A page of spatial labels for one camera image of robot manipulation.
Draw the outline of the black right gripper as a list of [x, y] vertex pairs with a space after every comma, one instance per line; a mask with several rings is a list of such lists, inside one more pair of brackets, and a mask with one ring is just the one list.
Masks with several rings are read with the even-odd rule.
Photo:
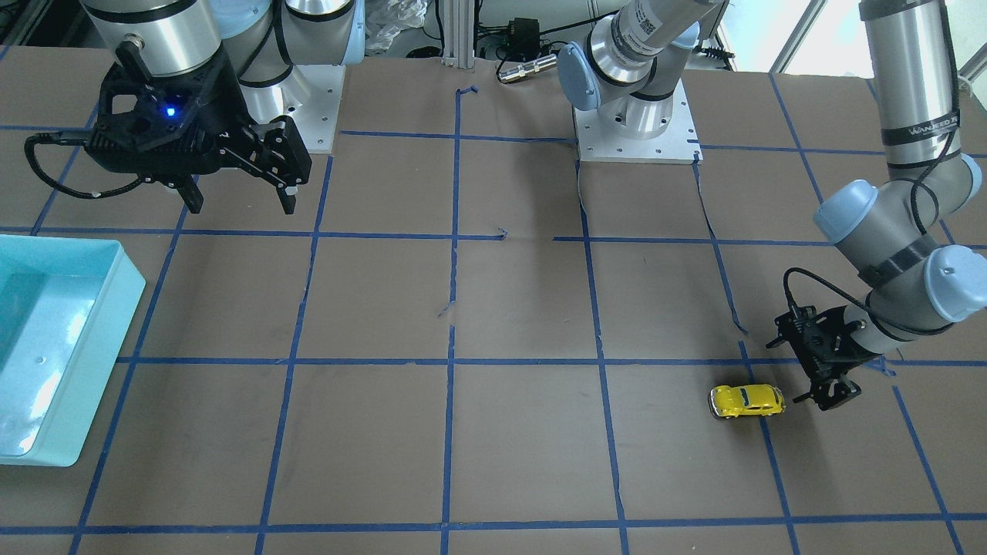
[[191, 214], [204, 196], [194, 173], [237, 167], [275, 187], [285, 214], [309, 182], [312, 158], [291, 116], [254, 124], [223, 46], [202, 66], [153, 76], [135, 46], [103, 77], [84, 149], [106, 171], [170, 179]]

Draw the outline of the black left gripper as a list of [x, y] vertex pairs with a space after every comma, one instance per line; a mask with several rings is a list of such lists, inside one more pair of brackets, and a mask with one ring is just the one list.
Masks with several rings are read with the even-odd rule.
[[812, 305], [796, 306], [775, 318], [776, 337], [766, 348], [789, 344], [810, 379], [810, 390], [794, 397], [794, 404], [811, 400], [827, 411], [861, 394], [861, 387], [847, 373], [879, 354], [852, 338], [861, 320], [846, 322], [844, 312], [844, 307], [834, 307], [818, 314]]

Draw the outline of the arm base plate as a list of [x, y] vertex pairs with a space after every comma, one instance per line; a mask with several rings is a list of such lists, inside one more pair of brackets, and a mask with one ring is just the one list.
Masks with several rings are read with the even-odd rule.
[[583, 162], [693, 164], [704, 160], [682, 81], [669, 98], [625, 97], [572, 110]]
[[258, 123], [291, 116], [310, 153], [330, 154], [345, 73], [345, 66], [294, 66], [289, 77], [271, 87], [243, 86], [244, 101]]

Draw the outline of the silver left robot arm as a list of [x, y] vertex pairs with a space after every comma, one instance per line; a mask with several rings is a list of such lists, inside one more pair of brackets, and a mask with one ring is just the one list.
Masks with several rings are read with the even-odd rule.
[[[716, 1], [631, 1], [558, 53], [558, 78], [577, 110], [663, 102]], [[783, 285], [787, 311], [775, 345], [787, 343], [810, 380], [800, 401], [822, 411], [860, 395], [849, 371], [985, 307], [985, 258], [942, 246], [930, 228], [982, 186], [962, 153], [958, 71], [942, 1], [861, 1], [888, 181], [853, 180], [814, 214], [826, 239], [857, 270], [864, 300], [817, 311]]]

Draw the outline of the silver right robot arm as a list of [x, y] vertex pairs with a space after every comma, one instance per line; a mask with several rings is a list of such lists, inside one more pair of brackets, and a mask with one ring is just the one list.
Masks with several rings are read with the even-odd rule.
[[304, 66], [350, 66], [365, 52], [363, 1], [85, 1], [112, 50], [86, 153], [106, 171], [175, 190], [200, 212], [195, 176], [237, 168], [282, 210], [312, 169], [323, 95]]

